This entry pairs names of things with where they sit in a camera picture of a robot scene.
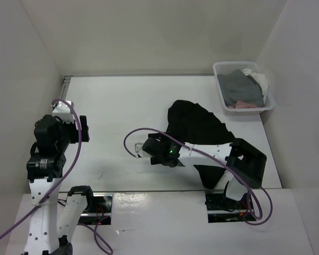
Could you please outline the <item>black pleated skirt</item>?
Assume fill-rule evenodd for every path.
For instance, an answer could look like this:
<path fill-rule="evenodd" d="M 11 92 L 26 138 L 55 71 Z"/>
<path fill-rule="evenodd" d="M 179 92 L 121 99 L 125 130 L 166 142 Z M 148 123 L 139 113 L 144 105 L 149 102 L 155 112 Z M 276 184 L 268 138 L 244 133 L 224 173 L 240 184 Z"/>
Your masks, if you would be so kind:
<path fill-rule="evenodd" d="M 182 143 L 222 145 L 235 136 L 212 112 L 198 103 L 176 100 L 167 112 L 166 132 Z"/>

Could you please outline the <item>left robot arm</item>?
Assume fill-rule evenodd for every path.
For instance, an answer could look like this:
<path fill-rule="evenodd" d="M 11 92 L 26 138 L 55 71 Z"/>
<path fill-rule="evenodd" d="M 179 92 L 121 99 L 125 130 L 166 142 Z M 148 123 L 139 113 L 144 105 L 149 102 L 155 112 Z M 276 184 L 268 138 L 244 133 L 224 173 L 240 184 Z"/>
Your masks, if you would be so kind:
<path fill-rule="evenodd" d="M 35 123 L 36 142 L 27 162 L 33 212 L 24 254 L 73 254 L 75 228 L 81 214 L 93 210 L 95 198 L 87 185 L 72 187 L 58 218 L 58 195 L 65 151 L 71 143 L 88 142 L 88 131 L 84 115 L 72 120 L 45 115 Z"/>

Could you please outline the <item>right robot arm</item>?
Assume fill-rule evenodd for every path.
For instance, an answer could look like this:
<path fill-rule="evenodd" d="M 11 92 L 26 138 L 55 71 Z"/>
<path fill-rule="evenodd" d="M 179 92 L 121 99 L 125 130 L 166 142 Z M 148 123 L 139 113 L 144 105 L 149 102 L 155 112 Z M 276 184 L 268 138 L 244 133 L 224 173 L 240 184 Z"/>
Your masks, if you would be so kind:
<path fill-rule="evenodd" d="M 144 143 L 135 145 L 139 158 L 149 158 L 152 165 L 184 167 L 198 171 L 203 186 L 214 189 L 225 184 L 222 202 L 235 208 L 248 188 L 259 189 L 267 157 L 244 139 L 218 145 L 190 144 L 181 146 L 170 138 L 150 134 Z"/>

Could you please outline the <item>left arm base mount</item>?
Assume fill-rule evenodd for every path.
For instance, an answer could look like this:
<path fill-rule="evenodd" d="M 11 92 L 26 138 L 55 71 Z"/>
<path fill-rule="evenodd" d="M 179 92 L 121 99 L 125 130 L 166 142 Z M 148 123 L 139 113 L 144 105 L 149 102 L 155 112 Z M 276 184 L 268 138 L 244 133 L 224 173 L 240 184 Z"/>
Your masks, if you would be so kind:
<path fill-rule="evenodd" d="M 111 193 L 94 193 L 93 203 L 85 209 L 79 223 L 86 225 L 110 225 L 112 220 L 113 195 Z"/>

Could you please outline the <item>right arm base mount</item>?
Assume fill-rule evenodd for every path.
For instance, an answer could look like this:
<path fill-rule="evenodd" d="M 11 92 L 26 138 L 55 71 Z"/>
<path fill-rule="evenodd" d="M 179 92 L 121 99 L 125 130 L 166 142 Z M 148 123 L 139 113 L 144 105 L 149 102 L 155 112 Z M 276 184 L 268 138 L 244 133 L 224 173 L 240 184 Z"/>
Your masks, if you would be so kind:
<path fill-rule="evenodd" d="M 240 201 L 235 201 L 227 198 L 224 193 L 205 193 L 205 206 L 209 223 L 243 222 L 244 219 L 255 222 L 256 219 L 250 214 L 248 205 L 252 206 L 253 203 L 247 202 L 246 194 Z"/>

